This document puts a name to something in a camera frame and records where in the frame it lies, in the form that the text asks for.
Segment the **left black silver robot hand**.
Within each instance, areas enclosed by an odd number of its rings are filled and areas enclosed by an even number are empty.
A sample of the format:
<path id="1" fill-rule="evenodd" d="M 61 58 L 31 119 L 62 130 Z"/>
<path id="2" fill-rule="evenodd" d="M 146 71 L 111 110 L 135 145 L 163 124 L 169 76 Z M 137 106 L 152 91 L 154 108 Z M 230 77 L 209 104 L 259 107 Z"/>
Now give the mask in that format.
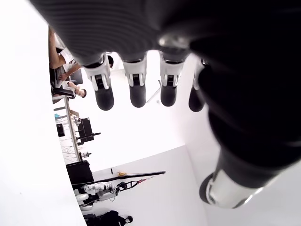
<path id="1" fill-rule="evenodd" d="M 145 104 L 146 52 L 160 53 L 161 102 L 172 106 L 183 63 L 199 57 L 189 108 L 208 105 L 221 146 L 199 195 L 235 209 L 301 159 L 298 0 L 34 0 L 85 69 L 97 105 L 114 105 L 106 52 L 120 55 L 133 106 Z"/>

